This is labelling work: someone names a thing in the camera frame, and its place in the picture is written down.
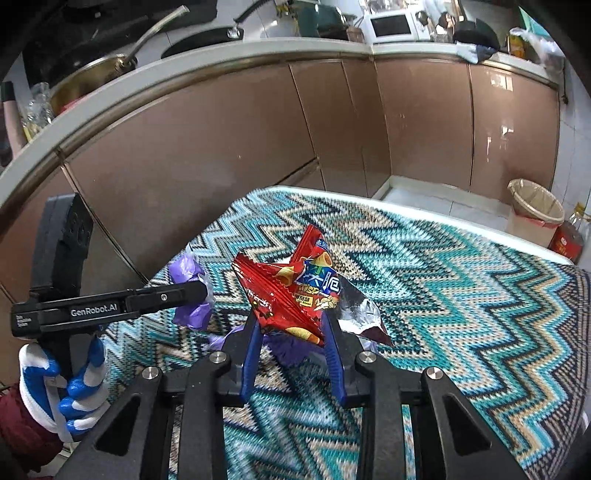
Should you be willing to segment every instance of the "black pan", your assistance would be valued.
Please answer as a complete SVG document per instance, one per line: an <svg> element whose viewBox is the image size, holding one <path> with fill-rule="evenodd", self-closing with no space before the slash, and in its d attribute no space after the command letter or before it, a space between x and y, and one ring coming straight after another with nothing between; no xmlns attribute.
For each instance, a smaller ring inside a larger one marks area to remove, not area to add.
<svg viewBox="0 0 591 480"><path fill-rule="evenodd" d="M269 1L271 0L257 0L254 2L234 19L236 22L235 27L212 28L211 30L195 33L195 35L184 38L181 41L176 42L173 46L167 48L160 58L165 59L171 55L194 50L195 48L208 47L210 45L217 45L219 43L242 40L244 38L244 29L240 28L238 25L250 17L257 8L265 5Z"/></svg>
<svg viewBox="0 0 591 480"><path fill-rule="evenodd" d="M238 28L238 35L233 34L230 36L229 32L231 32L232 29L233 27L220 27L195 33L195 35L184 38L176 42L173 46L167 48L160 58L165 59L171 55L194 50L195 48L208 47L210 45L217 45L218 43L226 43L229 41L239 41L244 38L243 28Z"/></svg>

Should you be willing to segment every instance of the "pot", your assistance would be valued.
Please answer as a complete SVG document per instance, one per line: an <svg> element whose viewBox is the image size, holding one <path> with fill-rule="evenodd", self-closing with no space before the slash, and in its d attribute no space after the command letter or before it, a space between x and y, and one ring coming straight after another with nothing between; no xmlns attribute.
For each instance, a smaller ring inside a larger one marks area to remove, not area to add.
<svg viewBox="0 0 591 480"><path fill-rule="evenodd" d="M69 106L76 103L77 100L94 92L105 83L109 83L111 80L115 80L125 73L135 70L137 67L135 54L140 48L150 38L155 36L156 33L172 22L172 20L188 12L189 9L183 5L168 14L142 35L127 55L122 53L107 55L67 76L52 89L50 102L53 112L59 115Z"/></svg>

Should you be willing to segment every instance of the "red sleeve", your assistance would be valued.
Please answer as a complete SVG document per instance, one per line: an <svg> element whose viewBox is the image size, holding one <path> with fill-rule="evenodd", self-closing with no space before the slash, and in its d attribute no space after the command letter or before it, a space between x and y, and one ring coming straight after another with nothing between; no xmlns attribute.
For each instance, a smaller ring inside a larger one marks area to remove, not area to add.
<svg viewBox="0 0 591 480"><path fill-rule="evenodd" d="M61 452L62 443L55 433L41 427L22 403L18 385L8 395L0 395L0 436L24 472L39 471Z"/></svg>

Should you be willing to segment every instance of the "knitted blanket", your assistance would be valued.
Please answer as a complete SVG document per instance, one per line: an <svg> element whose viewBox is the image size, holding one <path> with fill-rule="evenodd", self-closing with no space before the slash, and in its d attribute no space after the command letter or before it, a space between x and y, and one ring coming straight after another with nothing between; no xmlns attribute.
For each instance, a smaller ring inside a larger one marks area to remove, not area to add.
<svg viewBox="0 0 591 480"><path fill-rule="evenodd" d="M190 243L215 291L209 333L228 333L249 312L230 267L236 253L260 262L287 258L309 223L324 232L335 268L378 305L394 343L381 354L400 368L442 368L529 477L551 478L586 392L587 275L379 203L273 187L234 202ZM152 284L168 283L165 267ZM143 367L168 371L207 355L207 333L177 327L172 316L166 310L109 327L112 400ZM229 478L355 477L361 412L335 403L316 364L284 368L264 347L251 401L225 409L224 419ZM406 438L413 478L408 416ZM175 435L171 478L177 442Z"/></svg>

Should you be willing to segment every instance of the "chip bag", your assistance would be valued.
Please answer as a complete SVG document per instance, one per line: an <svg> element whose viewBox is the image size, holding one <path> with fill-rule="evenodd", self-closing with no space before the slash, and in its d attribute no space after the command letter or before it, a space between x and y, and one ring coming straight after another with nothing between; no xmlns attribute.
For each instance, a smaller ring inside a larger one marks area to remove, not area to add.
<svg viewBox="0 0 591 480"><path fill-rule="evenodd" d="M322 310L338 305L344 331L392 345L375 303L335 271L323 235L313 225L289 263L255 263L239 253L232 267L264 333L283 330L323 346Z"/></svg>
<svg viewBox="0 0 591 480"><path fill-rule="evenodd" d="M261 264L239 253L232 268L264 333L268 329L279 329L315 345L324 345L319 324L301 309L277 278L261 268Z"/></svg>

